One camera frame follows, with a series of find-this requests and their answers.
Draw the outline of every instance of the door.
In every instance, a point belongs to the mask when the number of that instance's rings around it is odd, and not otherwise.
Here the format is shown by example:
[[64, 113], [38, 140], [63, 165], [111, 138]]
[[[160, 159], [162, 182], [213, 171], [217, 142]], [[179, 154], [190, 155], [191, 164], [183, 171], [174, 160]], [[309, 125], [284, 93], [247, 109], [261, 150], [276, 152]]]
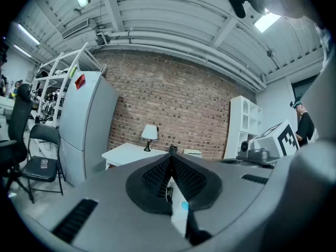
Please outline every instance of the door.
[[[75, 81], [83, 74], [85, 83], [77, 90]], [[101, 72], [77, 71], [68, 87], [62, 107], [59, 134], [64, 141], [80, 151], [84, 150], [88, 115], [100, 76]]]
[[72, 145], [61, 139], [59, 157], [67, 182], [76, 186], [86, 179], [84, 151], [75, 149]]

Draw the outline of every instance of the air conditioner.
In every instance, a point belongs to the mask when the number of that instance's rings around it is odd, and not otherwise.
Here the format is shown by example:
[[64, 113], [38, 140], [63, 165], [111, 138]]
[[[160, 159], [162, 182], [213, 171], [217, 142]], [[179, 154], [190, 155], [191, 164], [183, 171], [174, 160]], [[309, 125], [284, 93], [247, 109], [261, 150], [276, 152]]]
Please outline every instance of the air conditioner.
[[96, 27], [97, 24], [93, 19], [86, 19], [65, 30], [62, 38], [72, 50], [81, 48], [86, 42], [88, 42], [87, 47], [95, 47], [98, 45]]

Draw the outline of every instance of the black vent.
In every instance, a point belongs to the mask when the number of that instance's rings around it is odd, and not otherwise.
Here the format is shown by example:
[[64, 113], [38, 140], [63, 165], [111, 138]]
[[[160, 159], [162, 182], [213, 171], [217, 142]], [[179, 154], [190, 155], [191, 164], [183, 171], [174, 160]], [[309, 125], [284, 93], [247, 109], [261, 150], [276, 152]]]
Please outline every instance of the black vent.
[[261, 177], [261, 176], [256, 176], [256, 175], [251, 175], [251, 174], [245, 174], [242, 176], [242, 179], [246, 179], [252, 182], [256, 182], [259, 184], [266, 184], [268, 181], [268, 178]]
[[171, 174], [170, 158], [146, 172], [142, 182], [147, 189], [159, 198], [165, 198], [166, 188]]
[[174, 167], [173, 178], [184, 198], [189, 201], [205, 187], [206, 178], [203, 174], [192, 169], [180, 160], [174, 157], [172, 160]]
[[91, 199], [81, 200], [52, 233], [70, 244], [97, 204], [96, 201]]

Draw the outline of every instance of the white refrigerator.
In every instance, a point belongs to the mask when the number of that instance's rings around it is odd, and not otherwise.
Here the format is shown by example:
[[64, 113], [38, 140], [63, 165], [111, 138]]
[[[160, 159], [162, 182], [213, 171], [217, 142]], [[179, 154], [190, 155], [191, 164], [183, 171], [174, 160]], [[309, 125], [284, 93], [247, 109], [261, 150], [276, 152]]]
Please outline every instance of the white refrigerator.
[[[77, 90], [75, 81], [85, 75]], [[76, 186], [106, 167], [107, 144], [119, 93], [101, 72], [77, 71], [60, 118], [60, 161], [66, 181]]]

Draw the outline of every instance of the window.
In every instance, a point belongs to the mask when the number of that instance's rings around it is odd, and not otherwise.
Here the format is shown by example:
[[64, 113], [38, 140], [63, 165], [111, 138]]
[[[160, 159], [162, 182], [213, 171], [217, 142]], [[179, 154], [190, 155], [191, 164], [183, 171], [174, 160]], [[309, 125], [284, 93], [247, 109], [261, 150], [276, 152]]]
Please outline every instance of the window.
[[294, 97], [296, 98], [298, 96], [303, 96], [304, 93], [309, 89], [310, 85], [312, 85], [312, 83], [315, 81], [317, 76], [318, 75], [304, 79], [296, 83], [292, 83]]

